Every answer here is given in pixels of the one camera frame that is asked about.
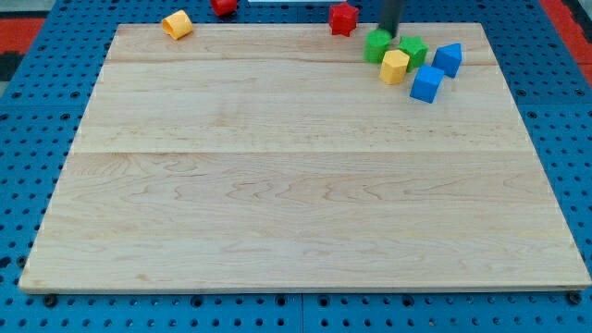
green block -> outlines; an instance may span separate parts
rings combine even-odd
[[[409,56],[409,65],[407,65],[407,72],[421,67],[426,61],[427,45],[422,42],[420,36],[408,37],[401,36],[399,49]]]
[[[392,35],[388,31],[382,29],[370,31],[366,37],[364,60],[375,64],[382,63],[382,58],[389,50],[390,40],[392,40]]]

wooden cutting board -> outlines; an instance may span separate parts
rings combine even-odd
[[[175,42],[119,26],[20,286],[590,285],[481,26],[401,26],[431,51],[462,43],[432,105],[409,97],[415,73],[389,86],[362,61],[374,27],[196,25]]]

blue pegboard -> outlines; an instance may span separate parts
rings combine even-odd
[[[376,22],[380,0],[353,0]],[[592,293],[30,296],[17,288],[118,23],[326,22],[325,6],[58,0],[0,100],[0,331],[592,331]],[[403,21],[481,22],[592,268],[592,91],[534,0],[408,0]]]

blue cube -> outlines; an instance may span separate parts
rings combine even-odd
[[[434,102],[443,78],[444,70],[422,65],[415,75],[410,96],[424,102]]]
[[[463,51],[460,43],[454,43],[441,46],[436,50],[432,67],[444,70],[444,74],[451,78],[456,77],[461,62],[463,61]]]

wooden board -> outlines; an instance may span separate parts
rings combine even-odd
[[[31,293],[574,290],[590,277],[478,24],[433,105],[326,25],[122,25]],[[433,52],[428,55],[431,62]]]

